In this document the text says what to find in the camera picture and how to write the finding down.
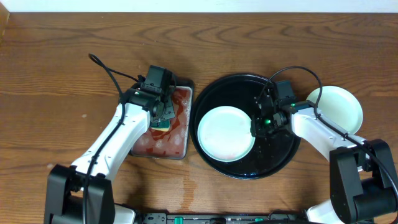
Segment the light blue plate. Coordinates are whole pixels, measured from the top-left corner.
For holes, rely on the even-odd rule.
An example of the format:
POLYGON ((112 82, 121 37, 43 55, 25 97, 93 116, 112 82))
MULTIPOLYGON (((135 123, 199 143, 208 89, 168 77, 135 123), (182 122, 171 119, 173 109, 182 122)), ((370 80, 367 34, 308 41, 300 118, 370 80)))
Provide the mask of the light blue plate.
POLYGON ((232 106, 209 110, 200 120, 196 134, 204 153, 220 162, 242 159, 255 143, 250 117, 232 106))

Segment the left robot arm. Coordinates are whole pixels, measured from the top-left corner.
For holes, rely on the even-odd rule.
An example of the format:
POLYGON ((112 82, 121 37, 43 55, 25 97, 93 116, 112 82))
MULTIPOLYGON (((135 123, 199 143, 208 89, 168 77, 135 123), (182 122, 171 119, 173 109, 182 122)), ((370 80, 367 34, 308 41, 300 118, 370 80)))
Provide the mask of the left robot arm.
POLYGON ((71 166, 47 179, 45 223, 134 223, 136 212, 114 202, 112 183, 136 141, 154 121, 174 117, 172 91, 129 89, 111 121, 71 166))

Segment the pale green plate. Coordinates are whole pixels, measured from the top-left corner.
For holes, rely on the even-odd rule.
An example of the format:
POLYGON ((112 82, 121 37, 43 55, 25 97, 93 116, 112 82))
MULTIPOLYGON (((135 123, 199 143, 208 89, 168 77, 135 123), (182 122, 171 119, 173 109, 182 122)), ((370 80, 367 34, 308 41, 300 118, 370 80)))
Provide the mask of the pale green plate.
POLYGON ((324 86, 318 108, 350 134, 356 134, 363 123, 363 109, 357 98, 338 86, 324 86))

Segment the green scrub sponge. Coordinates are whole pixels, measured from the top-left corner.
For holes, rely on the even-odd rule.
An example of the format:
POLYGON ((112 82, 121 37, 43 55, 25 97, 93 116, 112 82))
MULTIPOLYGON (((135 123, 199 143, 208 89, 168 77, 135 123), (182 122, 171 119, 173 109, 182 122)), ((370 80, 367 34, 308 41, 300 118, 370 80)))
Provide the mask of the green scrub sponge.
POLYGON ((151 123, 150 128, 157 130, 157 131, 162 131, 162 132, 167 132, 171 127, 170 121, 169 120, 164 120, 159 123, 151 123))

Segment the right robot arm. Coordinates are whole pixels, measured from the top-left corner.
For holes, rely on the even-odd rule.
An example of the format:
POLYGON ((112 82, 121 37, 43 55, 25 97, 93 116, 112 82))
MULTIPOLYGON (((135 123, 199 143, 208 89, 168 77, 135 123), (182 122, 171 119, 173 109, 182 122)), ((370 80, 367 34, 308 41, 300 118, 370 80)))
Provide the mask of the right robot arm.
POLYGON ((388 144, 346 132, 311 101, 278 105, 251 121, 254 137, 282 131, 309 142, 329 162, 330 200, 307 211, 312 220, 357 223, 397 211, 397 174, 388 144))

